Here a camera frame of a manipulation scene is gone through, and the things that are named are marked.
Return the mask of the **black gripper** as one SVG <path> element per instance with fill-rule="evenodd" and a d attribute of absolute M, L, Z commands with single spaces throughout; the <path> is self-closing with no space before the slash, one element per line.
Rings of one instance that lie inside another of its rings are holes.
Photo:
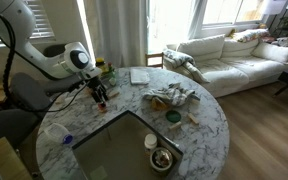
<path fill-rule="evenodd" d="M 87 80 L 87 87 L 91 89 L 91 95 L 97 104 L 100 103 L 100 100 L 109 100 L 106 95 L 106 88 L 98 76 Z"/>

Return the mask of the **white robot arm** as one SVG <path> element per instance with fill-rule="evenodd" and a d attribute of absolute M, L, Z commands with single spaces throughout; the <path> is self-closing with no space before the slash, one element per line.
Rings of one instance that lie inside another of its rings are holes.
<path fill-rule="evenodd" d="M 97 103 L 108 99 L 100 80 L 102 70 L 81 42 L 69 42 L 62 53 L 47 57 L 32 38 L 35 29 L 36 17 L 26 2 L 0 0 L 0 40 L 9 48 L 8 61 L 17 54 L 50 80 L 76 78 L 87 83 Z"/>

